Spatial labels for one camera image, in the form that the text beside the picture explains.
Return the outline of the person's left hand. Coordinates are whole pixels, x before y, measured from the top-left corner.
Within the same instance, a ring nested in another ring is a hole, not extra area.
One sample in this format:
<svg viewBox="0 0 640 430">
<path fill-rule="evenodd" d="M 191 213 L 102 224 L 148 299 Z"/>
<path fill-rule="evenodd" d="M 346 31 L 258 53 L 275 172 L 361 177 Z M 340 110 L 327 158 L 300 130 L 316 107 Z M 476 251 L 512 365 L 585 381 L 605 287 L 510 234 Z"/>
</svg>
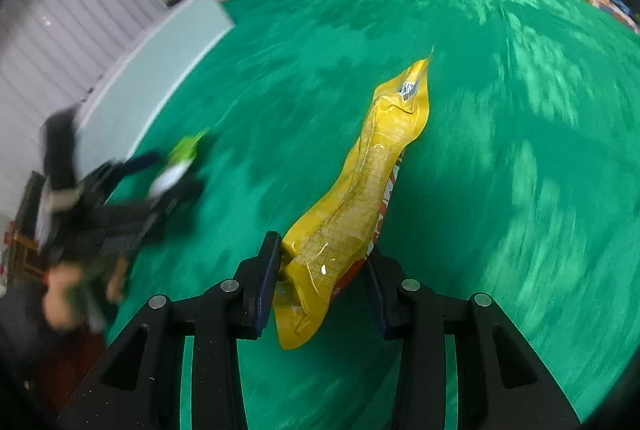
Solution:
<svg viewBox="0 0 640 430">
<path fill-rule="evenodd" d="M 112 259 L 61 261 L 50 268 L 47 292 L 42 309 L 48 324 L 65 334 L 87 326 L 97 334 L 104 329 L 106 314 L 99 307 L 99 295 L 93 284 L 103 287 L 103 296 L 112 306 L 125 299 L 129 260 L 125 256 Z"/>
</svg>

